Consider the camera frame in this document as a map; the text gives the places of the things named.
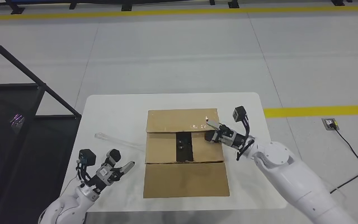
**white cable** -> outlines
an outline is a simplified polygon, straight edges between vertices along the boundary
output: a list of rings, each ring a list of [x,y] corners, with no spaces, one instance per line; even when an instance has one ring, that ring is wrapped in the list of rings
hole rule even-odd
[[[60,194],[60,196],[57,198],[57,199],[59,199],[61,196],[62,196],[62,194],[66,191],[66,189],[67,189],[67,187],[69,186],[69,184],[72,182],[72,180],[74,180],[75,178],[77,177],[77,174],[76,174],[76,176],[74,176],[74,178],[72,178],[72,179],[70,179],[70,181],[68,182],[68,184],[66,185],[66,187],[65,187],[65,189],[63,189],[63,191],[62,191],[62,193]],[[39,219],[37,220],[37,224],[40,224],[40,222],[41,222],[41,216],[43,216],[43,214],[46,212],[46,210],[49,208],[49,206],[47,206],[47,208],[45,208],[45,210],[43,210],[43,212],[41,212],[41,214],[40,214],[40,216],[39,216]]]
[[[142,144],[133,143],[133,142],[126,142],[126,141],[120,140],[118,138],[109,136],[109,135],[101,133],[101,132],[96,133],[95,138],[98,138],[98,139],[101,139],[101,140],[104,140],[104,141],[117,143],[117,144],[122,145],[124,147],[129,147],[129,148],[133,148],[135,150],[139,150],[141,152],[144,152],[144,145],[142,145]]]
[[[72,180],[74,180],[75,178],[77,177],[77,174],[76,176],[74,176],[74,178],[70,179],[70,181],[68,182],[68,184],[66,185],[65,189],[63,189],[62,193],[60,194],[59,197],[61,197],[63,195],[63,193],[66,191],[67,187],[69,186],[69,184],[72,182]]]

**transparent plastic rod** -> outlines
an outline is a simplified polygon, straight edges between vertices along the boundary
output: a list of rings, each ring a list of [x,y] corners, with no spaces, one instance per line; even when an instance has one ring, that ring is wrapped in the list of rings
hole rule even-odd
[[[133,143],[133,142],[126,142],[126,141],[120,140],[118,138],[109,136],[109,135],[101,133],[101,132],[96,133],[95,138],[98,138],[98,139],[101,139],[101,140],[104,140],[104,141],[113,142],[113,143],[119,144],[121,146],[130,147],[130,148],[133,148],[135,150],[139,150],[141,152],[144,152],[144,145],[143,144],[138,144],[138,143]]]

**box flap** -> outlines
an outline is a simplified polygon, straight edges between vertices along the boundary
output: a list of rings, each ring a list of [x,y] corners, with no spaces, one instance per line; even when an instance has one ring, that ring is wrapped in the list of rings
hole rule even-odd
[[[205,132],[192,132],[192,153],[194,162],[224,161],[223,147],[220,143],[210,143],[204,138]]]
[[[146,164],[175,163],[176,161],[175,133],[147,133]]]
[[[147,132],[200,132],[213,130],[206,120],[219,122],[217,109],[148,111]]]
[[[230,196],[225,163],[147,164],[143,198]]]

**open cardboard box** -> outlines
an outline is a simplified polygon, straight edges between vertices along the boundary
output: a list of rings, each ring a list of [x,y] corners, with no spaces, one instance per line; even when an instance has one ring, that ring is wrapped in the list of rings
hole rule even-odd
[[[209,143],[217,109],[150,110],[144,198],[229,196],[222,145]]]

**white table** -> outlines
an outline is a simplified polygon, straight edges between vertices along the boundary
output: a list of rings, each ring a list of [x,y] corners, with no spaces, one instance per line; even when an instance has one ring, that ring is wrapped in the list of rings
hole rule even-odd
[[[270,141],[260,98],[256,93],[219,94],[145,94],[92,95],[87,99],[68,165],[63,188],[76,175],[78,152],[90,148],[97,155],[96,165],[88,168],[92,176],[105,160],[106,153],[117,148],[122,159],[117,166],[135,161],[135,167],[119,182],[107,187],[89,212],[124,211],[191,211],[230,209],[285,208],[287,202],[249,159],[236,161],[236,152],[223,146],[230,197],[189,197],[143,199],[145,154],[123,148],[116,143],[95,138],[95,133],[145,144],[148,110],[217,108],[219,120],[237,132],[244,133],[232,113],[243,105],[249,117],[250,134],[258,141]],[[72,194],[78,181],[72,181],[65,194]]]

